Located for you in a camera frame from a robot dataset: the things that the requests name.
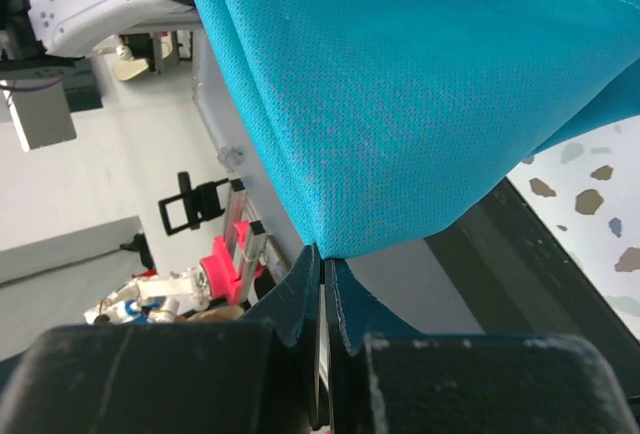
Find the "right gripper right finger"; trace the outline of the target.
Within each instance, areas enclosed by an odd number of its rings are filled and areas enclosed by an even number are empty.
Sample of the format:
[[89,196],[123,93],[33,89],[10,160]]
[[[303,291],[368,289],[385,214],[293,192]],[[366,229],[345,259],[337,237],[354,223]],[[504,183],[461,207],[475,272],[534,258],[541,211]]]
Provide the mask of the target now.
[[323,264],[335,433],[635,433],[605,358],[566,335],[426,335]]

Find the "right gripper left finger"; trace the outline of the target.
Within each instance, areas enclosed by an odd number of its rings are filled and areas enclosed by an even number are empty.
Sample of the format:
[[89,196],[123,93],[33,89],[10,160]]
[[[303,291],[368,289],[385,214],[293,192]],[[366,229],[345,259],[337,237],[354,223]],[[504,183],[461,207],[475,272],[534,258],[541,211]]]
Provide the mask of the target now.
[[305,247],[240,319],[60,327],[1,396],[5,433],[308,433],[323,423],[322,260]]

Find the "teal t-shirt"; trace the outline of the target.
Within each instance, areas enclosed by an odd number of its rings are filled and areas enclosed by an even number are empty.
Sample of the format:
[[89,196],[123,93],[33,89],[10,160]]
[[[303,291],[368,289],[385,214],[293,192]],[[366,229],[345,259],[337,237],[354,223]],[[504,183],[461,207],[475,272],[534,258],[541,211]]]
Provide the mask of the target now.
[[639,0],[194,0],[300,238],[437,233],[526,156],[639,112]]

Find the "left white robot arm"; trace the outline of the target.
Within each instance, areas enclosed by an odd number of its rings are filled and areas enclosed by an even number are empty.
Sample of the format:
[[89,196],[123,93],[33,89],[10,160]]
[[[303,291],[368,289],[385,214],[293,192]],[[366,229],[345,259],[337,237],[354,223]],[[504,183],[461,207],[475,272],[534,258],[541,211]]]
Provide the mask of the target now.
[[199,24],[193,0],[1,0],[1,79],[62,77],[112,35]]

